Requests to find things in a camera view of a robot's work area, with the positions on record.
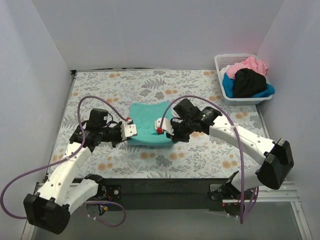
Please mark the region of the blue t shirt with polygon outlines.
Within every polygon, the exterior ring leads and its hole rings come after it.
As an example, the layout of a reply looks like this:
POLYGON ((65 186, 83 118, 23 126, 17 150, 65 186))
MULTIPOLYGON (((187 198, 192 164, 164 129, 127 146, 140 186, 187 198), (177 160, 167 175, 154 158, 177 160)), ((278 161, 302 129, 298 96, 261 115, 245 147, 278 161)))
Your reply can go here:
MULTIPOLYGON (((226 73, 223 75, 222 86, 223 86, 225 95, 228 98, 234 98, 234 90, 233 90, 234 81, 235 80, 230 79, 226 73)), ((274 93, 275 93, 274 87, 270 84, 267 84, 266 90, 251 96, 251 98, 267 98, 273 95, 274 93)))

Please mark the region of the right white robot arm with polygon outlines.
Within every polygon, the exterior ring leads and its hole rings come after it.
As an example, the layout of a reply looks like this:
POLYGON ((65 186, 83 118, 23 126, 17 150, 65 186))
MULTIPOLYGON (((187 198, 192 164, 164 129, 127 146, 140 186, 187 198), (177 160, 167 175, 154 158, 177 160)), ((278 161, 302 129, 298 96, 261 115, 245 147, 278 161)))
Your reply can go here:
POLYGON ((199 109, 182 96, 169 104, 177 117, 158 119, 155 129, 158 134, 166 133, 173 143, 190 140, 194 132, 203 132, 237 147, 240 157, 249 155, 258 164, 246 169, 244 160, 240 161, 241 169, 235 171, 226 183, 212 190, 208 195, 214 200, 244 200, 245 191, 265 186, 279 190, 294 166, 290 143, 280 138, 278 141, 259 136, 236 125, 225 111, 216 104, 210 103, 199 109))

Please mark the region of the teal t shirt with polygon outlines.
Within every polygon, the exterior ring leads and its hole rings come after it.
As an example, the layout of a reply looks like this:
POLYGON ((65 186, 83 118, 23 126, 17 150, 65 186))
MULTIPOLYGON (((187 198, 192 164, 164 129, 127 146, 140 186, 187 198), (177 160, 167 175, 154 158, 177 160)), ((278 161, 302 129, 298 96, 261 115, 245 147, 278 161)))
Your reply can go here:
POLYGON ((172 146, 174 143, 165 134, 158 134, 155 121, 163 116, 169 102, 156 104, 133 103, 129 107, 129 117, 137 128, 137 136, 128 140, 129 146, 160 147, 172 146))

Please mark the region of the black t shirt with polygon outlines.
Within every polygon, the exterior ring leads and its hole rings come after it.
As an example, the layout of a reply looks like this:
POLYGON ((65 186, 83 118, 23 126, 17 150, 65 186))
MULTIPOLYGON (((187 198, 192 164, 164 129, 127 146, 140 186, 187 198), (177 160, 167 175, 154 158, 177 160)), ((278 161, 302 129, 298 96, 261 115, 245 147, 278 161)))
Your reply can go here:
POLYGON ((236 72, 233 85, 233 96, 235 98, 251 98, 266 89, 267 81, 263 75, 248 68, 236 72))

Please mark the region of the pink t shirt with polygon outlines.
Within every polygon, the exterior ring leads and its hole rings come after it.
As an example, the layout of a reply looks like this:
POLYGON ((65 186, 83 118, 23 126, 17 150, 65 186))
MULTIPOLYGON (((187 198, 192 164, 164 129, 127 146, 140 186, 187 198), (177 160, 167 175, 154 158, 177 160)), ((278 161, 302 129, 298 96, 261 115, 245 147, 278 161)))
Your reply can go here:
POLYGON ((230 79, 235 79, 235 74, 241 69, 253 70, 264 77, 268 72, 268 67, 263 60, 256 60, 254 56, 250 56, 245 61, 231 65, 226 74, 230 79))

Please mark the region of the white plastic laundry basket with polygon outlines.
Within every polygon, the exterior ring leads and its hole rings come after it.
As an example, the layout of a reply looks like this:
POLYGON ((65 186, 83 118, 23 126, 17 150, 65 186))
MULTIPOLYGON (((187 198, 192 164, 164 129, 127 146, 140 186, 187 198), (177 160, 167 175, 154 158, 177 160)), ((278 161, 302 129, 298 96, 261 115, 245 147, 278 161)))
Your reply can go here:
POLYGON ((267 79, 268 66, 253 54, 220 54, 214 57, 226 105, 257 105, 271 100, 275 89, 267 79))

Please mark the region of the floral table cloth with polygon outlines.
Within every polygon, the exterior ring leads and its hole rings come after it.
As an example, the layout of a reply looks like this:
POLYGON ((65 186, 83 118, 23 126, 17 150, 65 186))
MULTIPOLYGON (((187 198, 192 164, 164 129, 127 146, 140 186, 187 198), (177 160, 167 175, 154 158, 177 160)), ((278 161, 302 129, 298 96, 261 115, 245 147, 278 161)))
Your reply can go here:
MULTIPOLYGON (((218 75, 214 70, 126 70, 78 72, 66 105, 56 145, 51 156, 63 158, 69 138, 93 108, 111 112, 119 121, 129 115, 133 103, 156 104, 190 95, 195 106, 213 102, 243 128, 268 137, 262 116, 254 105, 229 106, 223 102, 218 75)), ((240 169, 237 148, 202 132, 188 143, 172 147, 133 146, 123 142, 112 147, 100 144, 81 166, 78 178, 97 174, 105 178, 227 178, 240 169)))

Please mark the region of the aluminium frame rail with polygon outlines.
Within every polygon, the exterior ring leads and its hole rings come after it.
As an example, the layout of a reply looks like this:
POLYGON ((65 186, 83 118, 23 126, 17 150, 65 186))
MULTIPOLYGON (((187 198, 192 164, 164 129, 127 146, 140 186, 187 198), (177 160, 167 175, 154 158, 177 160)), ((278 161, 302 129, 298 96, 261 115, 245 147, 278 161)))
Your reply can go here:
POLYGON ((59 235, 26 224, 24 240, 310 240, 300 198, 294 183, 279 190, 261 187, 256 204, 244 223, 210 201, 189 209, 127 209, 107 211, 98 221, 98 209, 82 205, 59 235))

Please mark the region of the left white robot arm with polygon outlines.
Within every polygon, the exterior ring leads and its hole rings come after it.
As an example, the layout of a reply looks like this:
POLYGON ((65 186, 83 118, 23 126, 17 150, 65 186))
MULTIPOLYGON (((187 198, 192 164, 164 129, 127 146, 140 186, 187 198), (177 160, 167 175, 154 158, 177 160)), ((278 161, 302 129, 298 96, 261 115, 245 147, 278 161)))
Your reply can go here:
POLYGON ((101 143, 115 147, 137 134, 131 119, 108 121, 108 115, 107 110, 91 110, 89 119, 80 122, 71 135, 64 154, 66 160, 57 165, 36 193, 24 198, 29 224, 58 235, 67 227, 71 214, 86 201, 93 202, 104 213, 110 201, 121 199, 122 187, 107 184, 107 180, 97 174, 89 174, 77 186, 72 186, 81 166, 96 147, 101 143))

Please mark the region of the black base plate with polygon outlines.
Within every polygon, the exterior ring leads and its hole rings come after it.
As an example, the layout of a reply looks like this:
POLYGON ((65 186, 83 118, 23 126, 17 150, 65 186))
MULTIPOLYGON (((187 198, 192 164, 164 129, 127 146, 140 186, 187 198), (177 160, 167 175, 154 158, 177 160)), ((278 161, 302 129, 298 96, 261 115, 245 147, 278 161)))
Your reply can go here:
POLYGON ((126 210, 210 210, 223 202, 211 192, 227 178, 102 178, 90 200, 111 200, 126 210))

